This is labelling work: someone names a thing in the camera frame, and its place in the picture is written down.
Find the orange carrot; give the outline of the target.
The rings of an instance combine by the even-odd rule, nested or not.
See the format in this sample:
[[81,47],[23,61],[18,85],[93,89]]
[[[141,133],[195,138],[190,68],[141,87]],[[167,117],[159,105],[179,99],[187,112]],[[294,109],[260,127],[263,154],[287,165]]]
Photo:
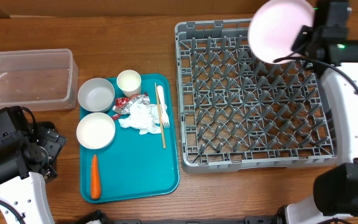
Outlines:
[[93,155],[91,163],[90,195],[93,200],[97,200],[101,196],[101,180],[98,169],[98,157],[96,154]]

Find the white round plate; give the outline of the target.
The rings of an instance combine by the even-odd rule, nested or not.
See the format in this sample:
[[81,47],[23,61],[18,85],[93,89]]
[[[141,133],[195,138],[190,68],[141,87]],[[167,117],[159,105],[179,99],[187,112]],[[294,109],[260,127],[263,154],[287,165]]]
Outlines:
[[253,16],[248,42],[257,59],[273,61],[292,53],[292,45],[303,26],[311,27],[314,8],[305,0],[270,0]]

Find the white ceramic bowl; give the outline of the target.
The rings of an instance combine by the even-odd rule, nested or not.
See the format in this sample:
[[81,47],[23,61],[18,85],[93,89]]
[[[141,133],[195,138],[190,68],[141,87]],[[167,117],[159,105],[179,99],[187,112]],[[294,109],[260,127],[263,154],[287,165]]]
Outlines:
[[116,125],[105,113],[90,113],[80,120],[76,128],[78,142],[87,149],[97,150],[109,146],[115,137]]

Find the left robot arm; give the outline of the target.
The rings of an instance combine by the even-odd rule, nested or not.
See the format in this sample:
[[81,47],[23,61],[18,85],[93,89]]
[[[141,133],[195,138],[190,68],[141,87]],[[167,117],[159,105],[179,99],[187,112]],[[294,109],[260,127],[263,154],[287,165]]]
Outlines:
[[0,109],[0,210],[7,223],[53,223],[46,183],[67,139],[52,122],[28,121],[24,106]]

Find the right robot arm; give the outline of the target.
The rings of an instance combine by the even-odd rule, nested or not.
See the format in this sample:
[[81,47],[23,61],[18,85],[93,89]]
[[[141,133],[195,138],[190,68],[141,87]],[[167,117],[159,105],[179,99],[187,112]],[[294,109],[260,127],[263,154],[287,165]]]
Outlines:
[[328,99],[337,167],[317,176],[312,196],[282,207],[280,223],[331,223],[358,217],[358,40],[349,40],[348,1],[318,1],[313,25],[293,44],[311,62]]

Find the grey bowl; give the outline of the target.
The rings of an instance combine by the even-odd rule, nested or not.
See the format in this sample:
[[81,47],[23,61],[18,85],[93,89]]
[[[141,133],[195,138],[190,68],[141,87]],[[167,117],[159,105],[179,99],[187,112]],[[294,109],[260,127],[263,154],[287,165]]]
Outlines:
[[92,78],[78,90],[78,102],[89,112],[107,112],[112,108],[114,98],[114,86],[104,78]]

